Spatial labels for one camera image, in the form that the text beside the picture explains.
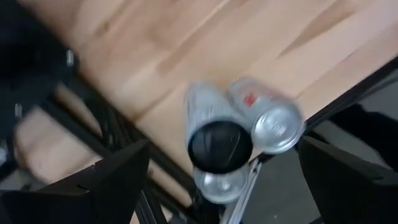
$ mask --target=black metal frame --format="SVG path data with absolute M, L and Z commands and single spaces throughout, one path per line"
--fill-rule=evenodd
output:
M 310 132 L 316 125 L 328 119 L 333 114 L 358 101 L 364 92 L 397 68 L 398 57 L 391 60 L 308 119 L 305 133 Z M 218 214 L 222 208 L 205 200 L 197 190 L 193 179 L 156 144 L 151 142 L 145 134 L 140 132 L 132 122 L 113 108 L 103 96 L 80 77 L 68 78 L 63 83 L 74 94 L 79 96 L 92 112 L 101 127 L 102 136 L 94 133 L 85 123 L 81 122 L 79 117 L 54 96 L 48 97 L 40 104 L 40 107 L 46 113 L 102 157 L 108 157 L 112 153 L 139 140 L 149 140 L 151 159 L 190 194 L 193 204 L 191 207 L 185 208 L 161 186 L 156 184 L 156 182 L 148 179 L 146 188 L 142 191 L 136 209 L 141 223 L 166 222 L 159 203 L 175 215 L 173 220 L 177 219 L 182 223 L 219 223 Z M 260 162 L 267 162 L 273 157 L 261 154 L 256 159 L 259 159 Z
M 149 140 L 80 77 L 75 76 L 63 83 L 74 94 L 79 96 L 91 111 L 101 127 L 102 137 L 88 128 L 85 123 L 80 121 L 77 115 L 54 96 L 48 97 L 40 107 L 98 155 L 108 157 L 136 141 Z M 190 208 L 185 208 L 161 186 L 149 179 L 136 208 L 139 221 L 141 223 L 165 223 L 159 202 L 175 215 L 174 220 L 179 219 L 185 223 L 198 223 L 199 218 L 201 220 L 205 218 L 202 215 L 214 213 L 215 211 L 208 211 L 203 214 L 202 210 L 206 210 L 206 206 L 203 206 L 202 202 L 205 199 L 201 197 L 193 179 L 153 142 L 149 141 L 148 145 L 151 159 L 191 195 L 193 205 Z M 219 222 L 218 216 L 213 217 L 216 218 L 209 220 L 207 223 Z

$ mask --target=black metal bracket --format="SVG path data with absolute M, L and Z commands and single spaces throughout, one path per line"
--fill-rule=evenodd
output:
M 64 84 L 79 96 L 91 111 L 99 123 L 102 136 L 94 133 L 79 120 L 77 115 L 54 96 L 48 97 L 40 107 L 98 155 L 108 157 L 136 141 L 149 140 L 80 77 L 68 79 Z M 148 141 L 147 145 L 150 149 L 151 159 L 187 190 L 192 198 L 198 198 L 200 194 L 193 179 L 153 142 Z M 185 208 L 153 180 L 148 180 L 147 189 L 142 192 L 137 206 L 137 216 L 141 223 L 164 222 L 165 219 L 160 205 L 158 205 L 158 200 L 160 204 L 184 223 L 198 223 L 199 213 L 195 209 Z M 197 203 L 202 200 L 195 199 L 193 201 Z M 201 208 L 202 205 L 196 204 L 193 207 Z

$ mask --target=wooden table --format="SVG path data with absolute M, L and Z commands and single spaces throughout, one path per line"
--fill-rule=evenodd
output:
M 295 98 L 310 118 L 398 55 L 396 0 L 21 2 L 79 55 L 81 74 L 190 174 L 183 97 L 191 82 L 226 88 L 256 77 Z M 59 92 L 98 129 L 73 95 Z M 18 141 L 27 166 L 46 182 L 100 159 L 39 109 L 19 126 Z

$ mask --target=metal strip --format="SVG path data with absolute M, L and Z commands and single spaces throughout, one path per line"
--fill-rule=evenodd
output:
M 242 192 L 242 195 L 237 199 L 237 201 L 227 205 L 220 224 L 240 224 L 261 166 L 262 164 L 258 160 L 253 162 L 249 174 L 248 184 L 245 190 Z
M 141 224 L 167 224 L 159 202 L 146 187 L 141 191 L 136 214 Z

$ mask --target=aluminum can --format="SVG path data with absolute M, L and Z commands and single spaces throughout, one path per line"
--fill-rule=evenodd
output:
M 248 122 L 255 148 L 279 154 L 299 141 L 305 122 L 293 99 L 249 77 L 235 81 L 228 93 Z
M 185 98 L 187 150 L 193 178 L 209 201 L 236 200 L 249 177 L 253 145 L 247 122 L 213 83 L 190 86 Z

